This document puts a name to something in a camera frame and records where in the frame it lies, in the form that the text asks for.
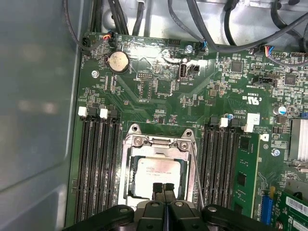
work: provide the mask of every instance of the black cable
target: black cable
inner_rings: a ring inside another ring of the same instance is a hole
[[[111,10],[111,13],[112,13],[112,18],[113,18],[115,25],[116,25],[115,29],[116,29],[118,34],[123,34],[121,24],[120,24],[120,20],[119,20],[119,16],[116,12],[114,2],[113,2],[113,0],[108,0],[108,2],[109,2],[110,10]]]
[[[202,42],[202,43],[204,42],[202,38],[200,38],[192,30],[190,30],[187,26],[185,26],[184,23],[177,17],[177,15],[174,13],[173,8],[172,8],[172,0],[168,0],[168,9],[169,9],[169,14],[171,18],[176,24],[178,24],[180,28],[185,30],[188,34],[190,34],[192,37],[194,37],[199,42]]]
[[[270,9],[270,16],[273,20],[273,23],[279,29],[283,29],[288,24],[285,23],[278,14],[278,2],[279,2],[279,0],[273,1],[271,9]],[[298,33],[296,30],[292,29],[292,30],[288,31],[287,34],[293,36],[297,40],[298,45],[299,45],[299,49],[300,49],[301,52],[303,52],[304,51],[304,44],[303,44],[303,39],[302,39],[302,36],[300,35],[300,33]]]
[[[232,35],[231,35],[231,32],[230,32],[230,27],[229,27],[229,22],[230,22],[230,14],[231,14],[231,10],[227,10],[226,11],[226,14],[225,14],[225,19],[224,19],[224,30],[225,30],[225,35],[226,35],[226,38],[228,40],[228,43],[232,46],[236,46],[233,38],[232,38]]]
[[[308,19],[308,13],[306,13],[303,16],[296,19],[290,25],[281,29],[280,31],[277,31],[276,33],[274,33],[270,36],[267,36],[266,38],[263,38],[259,41],[252,42],[252,43],[242,45],[242,46],[237,46],[237,47],[236,46],[223,47],[223,46],[216,45],[215,42],[213,41],[213,39],[211,38],[211,35],[208,32],[208,30],[207,30],[207,28],[206,28],[206,26],[203,22],[203,19],[202,19],[201,13],[199,11],[196,0],[186,0],[186,1],[187,1],[189,10],[191,12],[192,18],[193,18],[198,30],[200,31],[201,35],[204,37],[204,39],[207,41],[208,45],[211,48],[213,48],[214,50],[221,52],[221,53],[236,53],[236,52],[244,51],[244,50],[251,49],[251,48],[254,48],[254,47],[258,47],[262,44],[269,43],[269,42],[279,38],[280,36],[282,36],[283,34],[288,32],[289,30],[293,29],[294,27],[298,26],[299,24],[301,24],[306,19]]]
[[[102,31],[102,0],[97,0],[97,7],[96,7],[96,20],[95,20],[95,28],[96,32]]]
[[[68,13],[68,0],[63,0],[63,9],[64,9],[64,17],[65,17],[65,23],[67,25],[68,31],[72,36],[72,39],[74,40],[74,42],[84,51],[92,51],[96,48],[98,48],[100,45],[102,45],[102,43],[104,42],[104,40],[100,40],[96,43],[94,43],[91,47],[85,47],[81,42],[78,41],[74,30],[72,28],[72,24],[71,24],[71,20],[69,18],[69,13]]]
[[[95,29],[96,12],[97,12],[97,0],[93,0],[92,15],[90,21],[90,31],[92,32]]]
[[[276,59],[273,58],[272,56],[268,56],[268,59],[271,60],[272,62],[278,64],[278,65],[286,66],[286,67],[289,67],[289,68],[292,68],[292,67],[300,67],[300,66],[306,66],[306,65],[308,65],[308,61],[304,61],[304,62],[299,63],[299,64],[286,64],[286,63],[282,63],[282,62],[276,60]]]
[[[125,16],[124,16],[121,4],[120,4],[119,0],[114,0],[114,3],[115,3],[116,12],[117,12],[119,19],[120,19],[120,24],[122,25],[124,35],[129,35],[127,24],[126,24],[126,21],[125,21]]]
[[[136,18],[136,22],[135,22],[133,33],[132,33],[133,36],[138,36],[139,34],[140,26],[141,26],[141,22],[143,18],[143,8],[144,8],[144,3],[139,2],[138,8],[137,8],[137,18]]]
[[[307,53],[308,52],[308,23],[306,24],[305,30],[304,30],[304,37],[303,37],[303,43],[304,43],[304,50]]]

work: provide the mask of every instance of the motherboard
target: motherboard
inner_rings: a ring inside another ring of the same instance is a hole
[[[176,198],[197,208],[202,198],[276,222],[276,192],[308,181],[308,68],[276,65],[262,49],[222,54],[102,33],[84,41],[102,39],[81,60],[65,225],[117,204],[135,208],[156,182],[173,183]]]

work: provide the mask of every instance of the screw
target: screw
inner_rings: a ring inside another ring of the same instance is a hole
[[[279,156],[280,155],[280,151],[278,149],[273,149],[273,151],[271,152],[271,154],[273,156]]]
[[[192,45],[187,45],[187,46],[185,47],[185,51],[186,51],[187,53],[191,53],[191,52],[193,51],[193,46],[192,46]]]
[[[215,207],[209,207],[209,208],[207,208],[209,211],[211,211],[211,212],[216,212],[217,211],[217,209],[215,208]]]
[[[100,75],[100,73],[98,71],[94,70],[94,71],[92,71],[91,75],[92,75],[93,78],[97,78]]]
[[[127,208],[122,208],[122,209],[120,209],[120,213],[126,213],[127,211],[128,211]]]
[[[174,204],[175,204],[175,206],[177,206],[177,207],[183,206],[183,203],[182,203],[181,201],[177,201],[177,202],[174,203]]]
[[[188,149],[188,144],[187,144],[187,142],[182,142],[182,143],[180,143],[180,148],[183,149],[183,150]]]
[[[134,144],[135,144],[136,146],[142,145],[142,138],[136,137],[136,138],[134,139]]]

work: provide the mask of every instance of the cpu socket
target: cpu socket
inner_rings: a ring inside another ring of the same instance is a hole
[[[132,124],[123,140],[119,205],[136,207],[151,200],[153,183],[173,183],[178,200],[193,201],[195,137],[186,129],[181,137],[142,134]]]

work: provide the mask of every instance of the blue connector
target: blue connector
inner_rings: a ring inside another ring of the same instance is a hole
[[[273,200],[269,196],[262,197],[261,222],[270,225],[271,212],[273,210]]]
[[[300,117],[302,117],[303,119],[308,119],[308,112],[302,112],[300,114]]]

